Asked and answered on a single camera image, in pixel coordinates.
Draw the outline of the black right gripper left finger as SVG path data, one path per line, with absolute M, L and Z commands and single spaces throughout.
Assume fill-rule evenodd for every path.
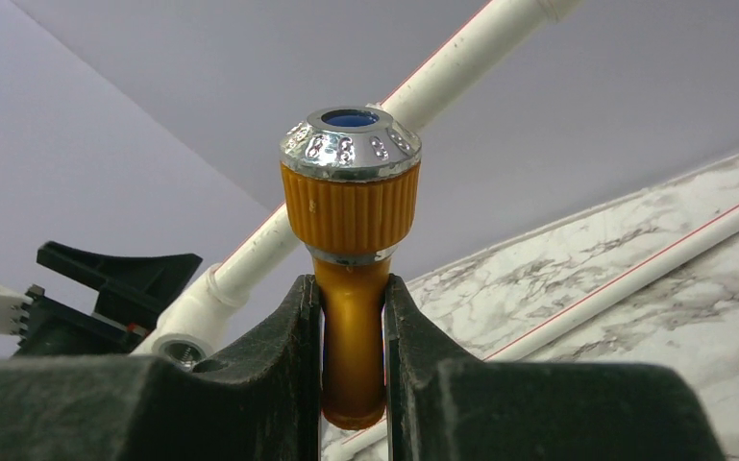
M 0 360 L 0 460 L 316 460 L 319 290 L 186 370 L 152 355 Z

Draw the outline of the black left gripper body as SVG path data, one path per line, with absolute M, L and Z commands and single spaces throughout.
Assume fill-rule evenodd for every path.
M 28 300 L 16 310 L 16 356 L 80 356 L 128 354 L 143 339 L 143 329 L 87 315 L 45 296 L 31 286 Z

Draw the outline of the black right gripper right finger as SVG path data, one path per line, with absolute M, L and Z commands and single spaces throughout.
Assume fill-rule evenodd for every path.
M 695 392 L 643 363 L 494 362 L 385 288 L 393 460 L 721 460 Z

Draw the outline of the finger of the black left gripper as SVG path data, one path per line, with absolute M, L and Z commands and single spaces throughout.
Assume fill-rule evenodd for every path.
M 100 255 L 49 241 L 37 263 L 97 292 L 94 311 L 127 327 L 148 331 L 183 292 L 203 262 L 196 254 Z

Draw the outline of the white PVC pipe frame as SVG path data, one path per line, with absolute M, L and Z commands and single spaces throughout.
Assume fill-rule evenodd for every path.
M 477 1 L 141 1 L 140 101 L 267 210 L 279 139 L 382 99 Z M 394 267 L 489 355 L 739 203 L 739 1 L 585 1 L 422 132 Z M 739 460 L 739 233 L 539 353 L 661 362 Z

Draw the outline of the yellow water faucet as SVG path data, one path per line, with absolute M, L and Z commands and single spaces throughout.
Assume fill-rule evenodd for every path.
M 385 411 L 384 290 L 413 225 L 421 152 L 391 114 L 359 106 L 311 113 L 280 146 L 289 224 L 323 300 L 322 412 L 342 429 Z

